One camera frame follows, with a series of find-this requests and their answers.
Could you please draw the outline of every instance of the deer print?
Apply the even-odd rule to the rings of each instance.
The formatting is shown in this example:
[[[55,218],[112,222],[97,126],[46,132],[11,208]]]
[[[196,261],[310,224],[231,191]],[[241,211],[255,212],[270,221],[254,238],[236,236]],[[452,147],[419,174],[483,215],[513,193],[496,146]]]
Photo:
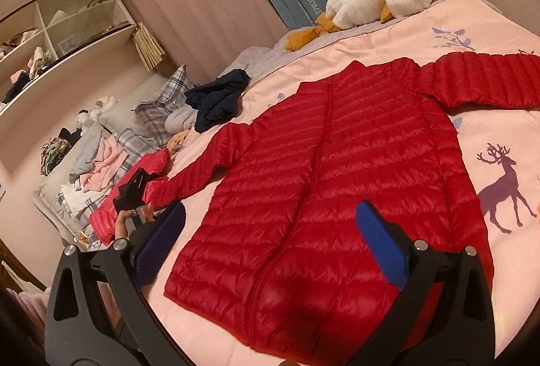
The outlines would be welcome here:
[[[493,160],[483,158],[482,153],[478,154],[478,160],[490,165],[493,165],[494,163],[502,165],[504,175],[495,183],[486,186],[478,194],[482,214],[485,215],[489,212],[489,220],[497,226],[503,234],[510,234],[512,231],[502,227],[495,216],[497,205],[500,202],[506,200],[508,197],[512,198],[512,201],[514,202],[514,212],[516,213],[516,221],[519,227],[523,226],[523,223],[520,222],[519,214],[517,213],[517,199],[520,199],[523,202],[533,217],[536,218],[537,215],[531,210],[527,200],[525,200],[525,197],[521,195],[521,192],[518,189],[519,183],[517,181],[517,175],[514,168],[512,168],[516,162],[508,157],[510,150],[500,145],[497,145],[495,148],[488,143],[487,151],[488,156],[491,156]]]

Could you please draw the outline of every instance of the navy blue clothing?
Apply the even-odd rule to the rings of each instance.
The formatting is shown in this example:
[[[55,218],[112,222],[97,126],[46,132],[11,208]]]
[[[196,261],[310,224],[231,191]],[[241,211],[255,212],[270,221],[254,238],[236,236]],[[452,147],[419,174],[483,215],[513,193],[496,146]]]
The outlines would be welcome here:
[[[245,70],[234,69],[211,83],[185,92],[186,103],[199,111],[195,131],[202,133],[233,119],[238,110],[238,99],[249,79]]]

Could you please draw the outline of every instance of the pink bedsheet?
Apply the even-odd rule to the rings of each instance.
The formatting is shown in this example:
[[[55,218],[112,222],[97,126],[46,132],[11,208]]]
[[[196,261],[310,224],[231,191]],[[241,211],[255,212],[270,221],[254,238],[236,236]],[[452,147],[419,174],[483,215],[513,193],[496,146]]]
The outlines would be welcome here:
[[[522,50],[540,54],[540,38],[510,22],[481,0],[448,0],[388,28],[341,40],[277,70],[246,92],[242,113],[233,122],[252,121],[271,105],[295,93],[300,82],[328,77],[355,59],[371,65],[409,57],[424,65],[456,50],[489,54],[514,54]],[[536,211],[540,203],[540,182],[536,178],[540,173],[540,157],[537,153],[540,116],[536,112],[493,110],[484,113],[469,111],[451,118],[455,126],[459,126],[458,139],[464,161],[477,191],[503,175],[500,165],[488,165],[477,159],[479,153],[489,157],[486,152],[488,142],[499,143],[511,148],[510,156],[519,165],[519,169],[515,167],[519,189],[532,210]],[[503,130],[501,134],[502,127],[514,129]],[[174,159],[170,176],[195,160],[218,129],[214,127],[200,135],[191,132],[185,147]],[[276,366],[280,359],[250,350],[217,325],[163,296],[172,265],[180,249],[200,225],[217,185],[218,182],[214,182],[184,200],[186,227],[161,268],[155,284],[146,292],[148,302],[165,328],[196,364]],[[512,200],[503,200],[497,205],[497,218],[512,230],[511,234],[503,234],[489,222],[489,215],[486,216],[495,262],[492,301],[497,353],[517,334],[540,295],[538,218],[531,215],[521,201],[519,203],[519,216],[524,224],[521,228],[516,224]]]

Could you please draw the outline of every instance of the pink fabric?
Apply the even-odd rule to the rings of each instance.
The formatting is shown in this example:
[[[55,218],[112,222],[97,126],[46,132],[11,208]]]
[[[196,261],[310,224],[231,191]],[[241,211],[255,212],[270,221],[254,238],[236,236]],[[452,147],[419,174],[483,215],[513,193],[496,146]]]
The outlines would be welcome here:
[[[80,185],[87,191],[101,191],[109,187],[128,153],[118,146],[114,136],[101,137],[93,168],[80,176]]]
[[[296,93],[303,81],[317,81],[333,75],[337,70],[344,69],[353,60],[359,60],[366,66],[382,64],[399,57],[410,57],[421,66],[432,62],[441,56],[456,50],[470,51],[471,49],[456,46],[447,46],[448,41],[432,28],[456,32],[464,30],[459,36],[462,41],[470,39],[469,46],[477,52],[489,54],[515,54],[519,50],[528,53],[540,53],[540,38],[510,22],[496,13],[480,0],[448,0],[438,4],[421,14],[401,21],[391,27],[377,32],[347,38],[330,46],[314,51],[287,66],[282,67],[258,82],[246,91],[242,97],[242,113],[233,120],[235,123],[251,123],[253,119],[277,104],[280,100]],[[529,112],[525,118],[531,120]],[[462,129],[466,130],[466,118],[463,118]],[[476,127],[482,125],[488,130],[485,119],[479,121]],[[214,127],[203,134],[191,132],[184,144],[181,154],[177,154],[173,161],[169,177],[182,171],[195,161],[206,149],[212,137],[220,127]],[[476,155],[485,151],[485,142],[507,142],[512,152],[517,145],[508,144],[508,136],[514,133],[504,132],[498,123],[497,115],[492,116],[492,129],[503,131],[504,136],[482,134],[471,127],[468,131],[474,147],[469,147],[470,154],[465,158],[467,170],[472,182],[482,189],[493,183],[502,173],[500,165],[486,165],[480,162]],[[537,132],[529,135],[527,129],[522,131],[522,142],[526,145],[529,157],[538,156],[535,139],[540,138],[540,123]],[[463,139],[458,135],[460,144]],[[540,169],[525,158],[514,159],[523,172],[517,169],[519,189],[527,198],[531,208],[535,209],[540,203],[540,183],[536,174]],[[469,168],[469,162],[476,167]],[[156,282],[146,294],[147,300],[157,318],[173,339],[182,346],[183,351],[190,356],[195,364],[205,366],[244,366],[256,364],[257,366],[278,366],[282,359],[254,352],[244,346],[230,333],[218,325],[200,317],[199,315],[179,307],[170,299],[164,297],[163,292],[168,275],[180,250],[191,239],[201,225],[206,214],[210,200],[218,185],[218,181],[211,183],[201,192],[188,197],[182,203],[186,207],[186,226],[180,234],[176,244],[169,253],[167,260],[161,267]],[[497,208],[499,218],[501,209],[501,222],[512,225],[512,234],[502,234],[487,219],[488,238],[493,260],[495,262],[495,277],[493,279],[493,310],[495,312],[496,351],[502,349],[515,337],[531,310],[535,306],[540,294],[540,227],[536,218],[532,218],[527,209],[520,205],[519,212],[525,226],[516,226],[515,213],[511,200],[503,202]]]
[[[24,70],[17,70],[13,75],[10,76],[11,83],[15,84],[17,82],[17,79],[21,76],[21,73],[23,73]]]
[[[51,289],[47,288],[42,293],[16,293],[8,288],[7,292],[26,313],[34,329],[36,329],[39,342],[43,345],[45,341],[45,319],[47,318],[47,307],[49,306]]]

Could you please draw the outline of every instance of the jacket zipper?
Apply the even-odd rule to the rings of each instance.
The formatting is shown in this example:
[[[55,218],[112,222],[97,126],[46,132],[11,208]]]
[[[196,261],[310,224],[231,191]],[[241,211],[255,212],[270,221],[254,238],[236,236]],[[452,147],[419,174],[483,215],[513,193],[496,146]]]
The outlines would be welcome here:
[[[272,266],[277,261],[279,256],[283,253],[283,250],[287,248],[288,242],[291,239],[291,236],[294,232],[294,229],[296,228],[296,225],[298,223],[298,219],[301,217],[303,208],[306,204],[306,200],[309,199],[309,196],[311,195],[313,189],[315,188],[315,183],[318,180],[318,170],[319,170],[319,163],[320,163],[320,151],[321,147],[324,144],[324,140],[326,139],[327,132],[328,132],[328,123],[330,119],[330,113],[331,113],[331,98],[332,98],[332,91],[333,91],[333,84],[330,82],[328,85],[328,103],[327,103],[327,110],[326,110],[326,117],[325,117],[325,125],[323,129],[322,137],[319,141],[319,145],[317,145],[317,148],[315,149],[314,154],[314,162],[313,162],[313,176],[311,180],[311,185],[309,187],[309,190],[306,192],[306,194],[303,197],[302,202],[300,203],[300,207],[298,209],[298,212],[296,213],[294,220],[293,220],[293,226],[291,227],[291,231],[289,232],[287,238],[285,239],[285,242],[283,243],[282,247],[279,249],[279,251],[268,261],[266,264],[266,267],[263,268],[261,271],[261,274],[258,276],[255,285],[253,287],[252,295],[250,302],[248,304],[248,311],[247,311],[247,337],[249,341],[249,345],[254,344],[255,339],[255,319],[256,319],[256,312],[257,312],[257,305],[259,303],[259,300],[261,298],[261,294],[263,293],[263,286],[266,282],[266,279],[268,278],[268,275],[271,273]]]

